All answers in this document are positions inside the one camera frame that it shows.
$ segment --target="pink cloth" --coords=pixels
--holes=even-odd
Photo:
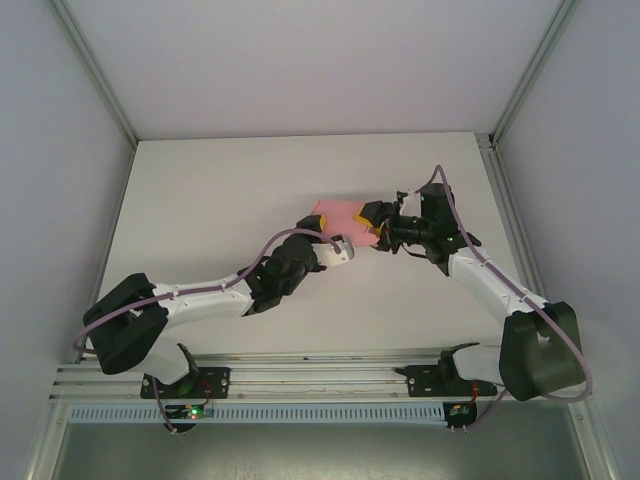
[[[370,247],[378,243],[378,237],[371,233],[369,227],[355,219],[363,205],[362,202],[320,200],[312,213],[325,217],[322,233],[330,236],[343,235],[354,247]]]

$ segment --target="black joint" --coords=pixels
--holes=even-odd
[[[320,228],[320,215],[310,215],[298,222],[303,228]],[[316,237],[305,234],[290,235],[276,247],[271,257],[258,265],[246,278],[254,302],[245,315],[269,310],[280,304],[283,296],[291,295],[310,272],[321,272],[313,250]]]
[[[197,369],[197,375],[194,376],[195,380],[190,388],[186,386],[188,383],[177,382],[171,385],[165,385],[156,380],[158,385],[158,395],[161,399],[176,399],[182,400],[185,403],[186,400],[201,400],[209,398],[211,400],[224,400],[229,396],[229,388],[231,386],[231,369],[228,367],[201,367]],[[155,391],[153,388],[153,378],[150,375],[145,375],[142,380],[142,386],[140,388],[140,398],[150,400],[155,398]],[[167,409],[181,408],[180,405],[167,405]]]
[[[91,325],[105,315],[133,302],[153,297],[155,286],[144,273],[125,278],[84,314],[82,322]],[[126,372],[138,365],[167,324],[167,311],[150,303],[137,312],[125,312],[89,333],[89,338],[107,375]]]
[[[543,310],[582,351],[573,309],[560,302],[548,304]],[[505,320],[500,376],[516,400],[529,400],[584,381],[582,367],[569,347],[543,322],[535,311],[517,311]],[[540,342],[538,333],[549,341]]]
[[[407,192],[396,192],[396,198],[398,199],[398,203],[402,205],[402,203],[404,202],[404,199],[406,197],[408,197],[409,194]]]
[[[193,355],[191,355],[187,347],[181,343],[178,344],[178,347],[180,347],[180,350],[182,350],[182,353],[184,353],[184,356],[187,359],[187,363],[189,364],[189,373],[172,384],[171,387],[178,397],[183,397],[195,386],[196,382],[200,378],[200,370],[198,370],[198,366],[193,359]]]
[[[424,256],[434,265],[442,263],[442,251],[436,242],[424,242]]]
[[[380,228],[387,218],[397,213],[397,203],[378,200],[376,202],[365,203],[362,210],[360,210],[359,216],[368,221],[373,228]]]
[[[451,355],[450,365],[448,359],[441,358],[438,365],[408,365],[404,368],[396,368],[397,374],[407,378],[409,397],[471,397],[474,394],[474,384],[478,389],[478,395],[495,396],[497,389],[491,383],[479,380],[472,382],[458,376],[453,363],[453,353],[456,349],[470,345],[459,345],[445,351]],[[443,362],[447,363],[446,372],[443,369]]]
[[[460,345],[447,348],[446,350],[442,350],[440,352],[440,360],[438,361],[438,373],[440,374],[440,378],[442,379],[442,382],[445,386],[453,385],[462,381],[462,379],[458,375],[458,369],[456,368],[456,364],[453,360],[453,355],[458,350],[462,350],[463,348],[467,347],[473,347],[475,345],[479,345],[479,343],[461,343]]]
[[[451,207],[442,183],[431,183],[420,189],[420,213],[429,221],[442,222],[451,215]]]
[[[305,228],[307,230],[313,230],[314,232],[322,232],[322,227],[320,225],[320,221],[322,219],[322,215],[308,215],[296,223],[296,227]]]

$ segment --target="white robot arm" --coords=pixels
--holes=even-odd
[[[395,254],[401,247],[423,247],[424,255],[409,253],[429,260],[466,287],[503,328],[500,346],[467,343],[443,350],[438,375],[430,381],[438,383],[439,391],[465,381],[503,385],[521,401],[583,382],[574,311],[563,302],[551,304],[501,273],[480,241],[461,227],[452,205],[453,196],[445,185],[430,182],[416,192],[398,192],[395,202],[367,203],[358,216],[379,232],[375,249]],[[412,206],[419,213],[407,215]],[[322,236],[321,223],[320,216],[310,216],[297,226]],[[277,306],[309,272],[353,258],[346,239],[332,242],[292,234],[270,257],[213,282],[152,284],[142,273],[131,275],[83,319],[102,371],[144,372],[171,385],[179,395],[188,393],[198,380],[198,368],[187,348],[170,341],[166,332],[188,322],[252,315]],[[141,299],[143,307],[127,308]],[[112,321],[104,322],[105,315]]]
[[[83,318],[102,371],[143,372],[178,393],[188,392],[198,369],[188,349],[167,332],[185,323],[261,313],[291,295],[308,273],[349,262],[354,250],[346,239],[321,243],[309,234],[323,237],[321,223],[319,215],[306,217],[269,257],[221,280],[167,285],[154,284],[143,273],[127,277]],[[136,302],[144,305],[128,308]]]

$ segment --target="black plastic part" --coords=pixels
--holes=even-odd
[[[367,220],[373,228],[380,228],[384,221],[392,215],[398,214],[399,205],[397,202],[376,202],[365,203],[360,210],[359,216]]]
[[[458,382],[463,382],[460,375],[458,375],[458,369],[453,359],[453,355],[463,348],[473,347],[474,345],[480,345],[478,342],[467,342],[456,345],[455,347],[447,348],[440,352],[440,360],[438,360],[438,374],[442,379],[445,386],[455,385]]]
[[[163,383],[158,382],[158,393],[161,399],[178,399],[182,398],[184,400],[193,400],[193,399],[206,399],[207,393],[209,398],[212,400],[221,400],[227,398],[229,395],[229,383],[231,377],[231,369],[227,367],[200,367],[200,376],[196,380],[193,388],[186,393],[182,393],[176,389],[174,383],[173,385],[165,385]],[[156,398],[155,393],[153,391],[152,378],[150,375],[145,375],[144,380],[142,381],[142,388],[140,389],[140,398],[144,398],[145,400],[151,400]],[[204,383],[200,383],[200,380],[204,380],[213,388],[212,391],[207,392],[209,390],[208,386],[205,386]]]
[[[466,412],[456,412],[456,407],[463,407]],[[468,427],[478,419],[478,406],[474,403],[470,407],[464,403],[444,403],[444,419],[448,428]]]
[[[305,217],[297,226],[319,232],[320,215]],[[313,250],[313,244],[319,241],[311,235],[293,234],[276,247],[270,257],[263,258],[263,262],[245,278],[253,298],[253,305],[245,316],[279,305],[282,297],[291,295],[310,272],[326,270],[318,264]]]
[[[154,288],[144,273],[130,275],[91,307],[82,321],[88,326],[119,308],[151,298]],[[123,313],[89,333],[103,373],[122,373],[138,365],[166,324],[167,311],[152,303],[138,312]]]
[[[195,360],[193,359],[193,356],[191,355],[191,353],[189,353],[189,350],[187,350],[187,347],[185,347],[181,343],[178,344],[178,347],[180,347],[180,350],[182,350],[182,353],[184,353],[184,356],[187,359],[187,363],[189,364],[189,373],[172,384],[171,388],[178,394],[179,397],[182,397],[193,389],[201,374]]]
[[[494,397],[498,390],[495,385],[479,380],[447,382],[436,365],[409,365],[396,368],[396,373],[407,377],[407,390],[410,397],[471,397],[473,384],[478,387],[478,396]]]
[[[543,309],[582,351],[576,314],[564,302]],[[539,342],[538,333],[549,339]],[[520,401],[578,385],[584,372],[562,339],[536,312],[514,312],[504,323],[500,376],[509,393]]]
[[[203,413],[202,405],[190,405],[189,408],[187,408],[187,406],[184,405],[184,404],[180,404],[180,405],[165,405],[164,406],[164,413],[167,415],[167,418],[170,421],[172,421],[172,420],[188,420],[188,419],[192,418],[191,411],[194,408],[197,408],[199,410],[198,418],[202,418],[202,413]],[[166,424],[166,422],[163,422],[162,425],[169,432],[171,432],[171,429]],[[177,423],[177,422],[173,422],[172,421],[171,425],[173,426],[173,428],[175,428],[176,433],[186,433],[189,430],[192,430],[197,425],[197,423],[182,423],[182,422],[181,423]]]
[[[426,258],[445,275],[449,275],[449,257],[461,248],[467,246],[464,237],[458,229],[455,217],[446,197],[444,185],[432,183],[420,189],[420,217],[399,215],[399,202],[402,195],[398,192],[398,202],[395,212],[385,210],[387,217],[382,222],[380,240],[376,246],[380,251],[398,253],[404,245],[420,245],[424,248],[424,255],[408,252],[409,255]],[[365,205],[371,216],[381,216],[383,202],[372,202]],[[469,234],[471,243],[480,246],[480,241]]]

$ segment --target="purple cable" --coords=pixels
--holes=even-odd
[[[173,423],[171,423],[171,420],[169,420],[169,416],[167,415],[166,410],[162,406],[162,401],[160,400],[160,392],[158,392],[158,380],[156,380],[156,377],[151,377],[151,383],[153,384],[153,393],[156,396],[156,402],[158,403],[158,409],[160,410],[160,415],[162,415],[162,418],[164,418],[164,423],[167,425],[167,428],[169,428],[171,435],[173,435],[174,433],[176,433],[177,430],[173,426]]]
[[[473,422],[471,425],[467,427],[466,432],[470,432],[471,430],[478,428],[478,425],[480,425],[487,419],[487,417],[489,416],[489,413],[491,413],[493,409],[496,408],[496,405],[500,403],[500,401],[505,397],[507,393],[508,392],[506,388],[502,390],[500,394],[496,397],[496,399],[489,404],[489,406],[484,410],[484,412],[482,412],[482,415],[480,415],[475,422]]]
[[[95,354],[95,350],[92,350],[90,348],[85,348],[85,347],[81,347],[80,345],[78,345],[78,342],[87,334],[89,334],[89,332],[92,332],[93,330],[95,330],[96,328],[104,325],[105,323],[107,323],[110,320],[113,320],[114,318],[118,317],[119,315],[122,315],[123,313],[126,313],[130,310],[134,310],[136,308],[140,308],[140,307],[144,307],[145,305],[149,305],[150,303],[155,303],[155,302],[160,302],[162,300],[167,300],[169,298],[175,298],[175,297],[181,297],[183,295],[195,295],[197,293],[209,293],[209,292],[218,292],[220,290],[223,290],[225,288],[231,288],[234,285],[236,285],[237,283],[240,283],[242,280],[244,280],[247,275],[249,275],[262,261],[262,257],[264,257],[264,255],[267,253],[267,251],[269,250],[269,248],[271,247],[271,245],[274,244],[274,242],[282,237],[283,235],[289,235],[289,234],[302,234],[302,235],[310,235],[313,237],[318,237],[319,239],[323,240],[326,243],[330,243],[333,246],[333,249],[335,250],[336,253],[340,253],[340,246],[331,239],[331,237],[329,237],[328,235],[325,235],[324,233],[319,233],[319,232],[314,232],[313,230],[308,230],[306,228],[289,228],[287,230],[282,230],[279,233],[276,233],[273,237],[271,237],[271,239],[267,242],[267,244],[264,246],[264,248],[260,251],[260,253],[258,254],[258,256],[256,257],[256,259],[253,261],[253,263],[251,265],[249,265],[247,268],[244,269],[244,271],[238,275],[236,278],[234,278],[233,280],[231,280],[229,283],[227,283],[226,285],[222,284],[222,285],[213,285],[211,287],[199,287],[199,288],[186,288],[184,290],[179,290],[177,292],[176,295],[174,295],[173,293],[165,293],[163,295],[158,295],[156,297],[151,297],[151,298],[145,298],[143,300],[139,300],[137,302],[134,303],[130,303],[129,305],[125,305],[124,307],[121,307],[117,310],[114,310],[111,313],[108,313],[107,315],[105,315],[104,317],[99,318],[98,320],[96,320],[93,323],[90,323],[89,325],[87,325],[86,327],[84,327],[82,330],[80,330],[78,333],[75,334],[75,336],[73,337],[72,340],[72,346],[75,350],[82,352],[82,353],[92,353]]]
[[[451,207],[451,213],[453,214],[453,217],[455,218],[456,223],[458,224],[458,228],[460,229],[462,238],[464,238],[464,241],[469,247],[469,250],[471,250],[471,252],[473,252],[473,254],[476,256],[476,258],[480,262],[482,262],[484,265],[486,265],[486,267],[489,270],[491,270],[491,272],[496,277],[498,277],[502,281],[502,283],[504,283],[507,287],[509,287],[509,289],[511,289],[511,291],[513,291],[516,295],[518,295],[518,297],[520,297],[520,299],[524,303],[530,306],[538,315],[540,315],[540,317],[542,317],[542,319],[547,323],[547,325],[549,325],[549,327],[551,327],[551,329],[567,345],[571,353],[573,353],[573,355],[576,357],[576,360],[580,364],[580,368],[582,368],[582,371],[584,372],[584,380],[586,385],[585,385],[584,391],[579,395],[575,397],[558,397],[556,395],[549,395],[549,394],[542,395],[542,396],[548,400],[555,400],[558,402],[566,402],[566,403],[576,403],[576,402],[581,402],[582,400],[587,399],[589,395],[591,395],[591,392],[593,390],[593,375],[591,373],[591,369],[589,368],[589,365],[587,365],[587,362],[582,356],[582,353],[580,352],[578,347],[576,347],[576,345],[573,343],[573,341],[571,341],[571,339],[567,336],[567,334],[564,333],[564,331],[558,326],[558,324],[554,322],[553,319],[551,319],[551,317],[549,317],[549,315],[547,315],[544,310],[542,310],[538,305],[536,305],[535,302],[533,302],[524,291],[522,291],[517,285],[515,285],[511,280],[509,280],[509,278],[504,273],[502,273],[500,269],[494,266],[489,261],[488,258],[485,258],[480,253],[480,251],[475,247],[475,245],[471,243],[469,234],[465,230],[464,225],[462,225],[462,220],[460,219],[460,215],[458,215],[458,211],[456,210],[456,206],[453,201],[453,196],[451,195],[451,188],[449,187],[449,183],[447,182],[447,177],[444,173],[444,169],[442,168],[442,165],[436,165],[436,168],[433,171],[433,175],[431,176],[431,178],[429,179],[429,182],[427,182],[425,186],[433,182],[433,180],[436,177],[436,173],[439,173],[440,178],[442,178],[442,184],[444,185],[444,192],[447,196],[447,202],[449,202],[449,206]],[[504,395],[506,395],[506,389],[503,390],[503,392],[496,399],[496,401],[491,404],[490,408],[492,408],[493,405],[495,405],[498,401],[502,400],[502,397],[504,397]],[[487,412],[488,410],[482,415],[481,418],[484,418]]]

